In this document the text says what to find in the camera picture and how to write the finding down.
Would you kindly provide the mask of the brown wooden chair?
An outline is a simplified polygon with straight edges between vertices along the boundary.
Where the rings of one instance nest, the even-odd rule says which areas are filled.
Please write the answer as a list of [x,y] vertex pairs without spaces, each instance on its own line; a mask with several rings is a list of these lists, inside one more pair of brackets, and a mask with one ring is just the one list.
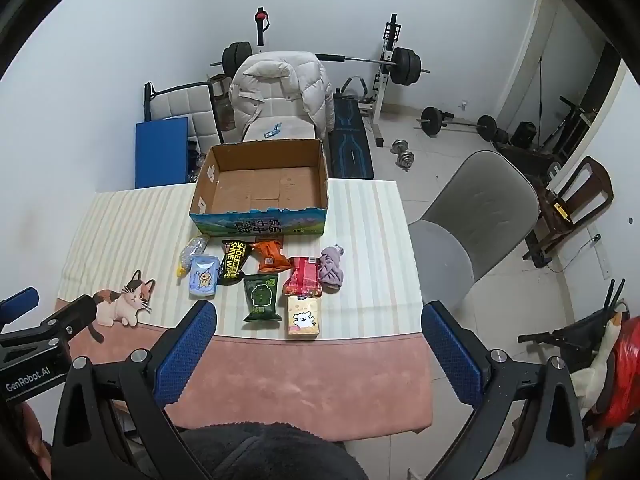
[[614,200],[614,188],[605,166],[586,156],[568,177],[558,192],[550,188],[535,188],[538,219],[544,222],[547,233],[538,238],[531,230],[525,237],[527,246],[524,260],[532,260],[534,266],[546,266],[553,252],[575,231],[588,226],[599,214],[607,210]]

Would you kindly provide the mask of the blue folded mat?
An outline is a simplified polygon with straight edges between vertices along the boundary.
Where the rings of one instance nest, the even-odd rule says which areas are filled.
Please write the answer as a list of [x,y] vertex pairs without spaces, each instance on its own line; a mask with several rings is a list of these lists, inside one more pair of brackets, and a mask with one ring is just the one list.
[[151,120],[136,125],[134,185],[152,188],[188,180],[188,120]]

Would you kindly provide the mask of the barbell on floor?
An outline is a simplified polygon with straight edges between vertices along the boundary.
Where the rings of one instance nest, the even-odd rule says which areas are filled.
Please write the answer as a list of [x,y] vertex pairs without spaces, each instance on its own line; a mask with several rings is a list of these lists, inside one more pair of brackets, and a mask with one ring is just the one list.
[[473,128],[482,139],[492,141],[498,132],[497,122],[490,115],[482,115],[476,122],[458,119],[454,114],[427,106],[416,120],[421,130],[430,138],[436,138],[443,128],[450,126]]

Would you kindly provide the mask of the beige bear tissue pack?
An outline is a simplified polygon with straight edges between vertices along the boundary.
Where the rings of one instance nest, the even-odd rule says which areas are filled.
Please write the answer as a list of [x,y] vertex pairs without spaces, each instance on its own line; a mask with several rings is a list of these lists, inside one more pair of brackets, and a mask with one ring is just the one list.
[[288,339],[314,339],[319,336],[320,304],[316,297],[288,296]]

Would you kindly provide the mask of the white chair with jacket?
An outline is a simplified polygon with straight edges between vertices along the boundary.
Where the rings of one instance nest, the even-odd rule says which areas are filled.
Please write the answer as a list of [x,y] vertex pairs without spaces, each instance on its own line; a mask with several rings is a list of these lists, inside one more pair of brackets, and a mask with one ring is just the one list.
[[281,79],[266,78],[258,80],[258,89],[262,102],[244,130],[244,142],[316,137],[298,90],[286,88]]

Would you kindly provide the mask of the green wipes packet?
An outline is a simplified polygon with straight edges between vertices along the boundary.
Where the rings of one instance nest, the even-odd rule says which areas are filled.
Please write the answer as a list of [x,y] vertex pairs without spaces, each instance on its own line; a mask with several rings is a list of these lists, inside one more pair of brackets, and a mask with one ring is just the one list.
[[278,279],[277,273],[250,274],[244,278],[248,307],[245,323],[282,321],[277,311]]

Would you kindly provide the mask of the white padded folding chair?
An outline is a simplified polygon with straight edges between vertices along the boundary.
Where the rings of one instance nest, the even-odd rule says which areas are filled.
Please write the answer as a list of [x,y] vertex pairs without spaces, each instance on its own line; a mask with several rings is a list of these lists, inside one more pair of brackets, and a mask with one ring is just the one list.
[[206,154],[213,146],[224,143],[210,81],[180,84],[165,90],[156,90],[148,81],[143,87],[143,119],[150,122],[170,118],[186,118],[186,137],[198,144],[200,153]]

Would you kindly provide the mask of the white goose plush toy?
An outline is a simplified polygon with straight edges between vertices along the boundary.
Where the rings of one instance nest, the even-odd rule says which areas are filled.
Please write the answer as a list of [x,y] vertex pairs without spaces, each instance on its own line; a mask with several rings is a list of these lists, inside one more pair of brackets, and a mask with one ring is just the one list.
[[606,323],[596,357],[590,367],[570,374],[580,416],[584,417],[596,404],[605,386],[608,358],[616,344],[623,323],[623,313],[616,312]]

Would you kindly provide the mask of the black shoe shine wipes pack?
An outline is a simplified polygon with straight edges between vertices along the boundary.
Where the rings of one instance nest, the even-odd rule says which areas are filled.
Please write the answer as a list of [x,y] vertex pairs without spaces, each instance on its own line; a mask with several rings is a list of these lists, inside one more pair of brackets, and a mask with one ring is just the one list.
[[252,254],[253,248],[245,240],[223,240],[224,255],[219,266],[218,285],[231,286],[243,281],[243,268]]

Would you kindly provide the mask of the red snack packet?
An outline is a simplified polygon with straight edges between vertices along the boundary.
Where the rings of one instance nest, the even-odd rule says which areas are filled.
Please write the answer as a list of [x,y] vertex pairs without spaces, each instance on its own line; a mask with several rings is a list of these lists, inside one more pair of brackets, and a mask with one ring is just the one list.
[[322,286],[319,278],[319,261],[316,257],[291,257],[291,274],[283,285],[286,296],[319,298]]

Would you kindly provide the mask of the yellow-edged mesh sponge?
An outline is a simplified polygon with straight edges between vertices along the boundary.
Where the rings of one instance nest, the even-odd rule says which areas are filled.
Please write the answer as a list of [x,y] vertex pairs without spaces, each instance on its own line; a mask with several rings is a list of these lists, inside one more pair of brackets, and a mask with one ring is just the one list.
[[207,235],[194,236],[189,240],[189,243],[183,247],[178,257],[176,269],[178,280],[181,280],[189,274],[193,259],[204,254],[208,241],[209,237]]

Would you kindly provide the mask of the blue tissue pack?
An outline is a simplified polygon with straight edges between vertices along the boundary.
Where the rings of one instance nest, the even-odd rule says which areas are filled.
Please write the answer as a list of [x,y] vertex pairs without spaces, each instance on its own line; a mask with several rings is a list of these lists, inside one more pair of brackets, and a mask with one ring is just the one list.
[[212,298],[216,294],[220,261],[216,256],[194,256],[189,273],[189,294],[194,298]]

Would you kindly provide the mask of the orange snack packet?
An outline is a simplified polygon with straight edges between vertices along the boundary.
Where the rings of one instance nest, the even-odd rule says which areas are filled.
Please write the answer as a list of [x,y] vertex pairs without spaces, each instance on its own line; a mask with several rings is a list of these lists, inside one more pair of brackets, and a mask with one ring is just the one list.
[[280,240],[260,240],[252,244],[259,259],[258,272],[280,273],[292,269],[292,262],[282,254],[283,243]]

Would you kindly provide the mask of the red plastic bag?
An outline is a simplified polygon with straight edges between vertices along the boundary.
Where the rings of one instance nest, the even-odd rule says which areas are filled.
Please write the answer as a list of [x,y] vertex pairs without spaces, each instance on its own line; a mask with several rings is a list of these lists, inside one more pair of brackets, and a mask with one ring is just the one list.
[[623,322],[613,348],[615,373],[613,393],[608,409],[599,417],[598,429],[615,428],[639,411],[640,391],[639,318]]

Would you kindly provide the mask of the chrome dumbbell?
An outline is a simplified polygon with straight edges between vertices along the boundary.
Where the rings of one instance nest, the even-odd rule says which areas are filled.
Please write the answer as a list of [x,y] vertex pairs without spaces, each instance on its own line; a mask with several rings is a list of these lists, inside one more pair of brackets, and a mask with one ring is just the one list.
[[416,156],[409,150],[409,143],[404,139],[397,139],[390,147],[390,152],[396,156],[396,165],[404,170],[408,171]]

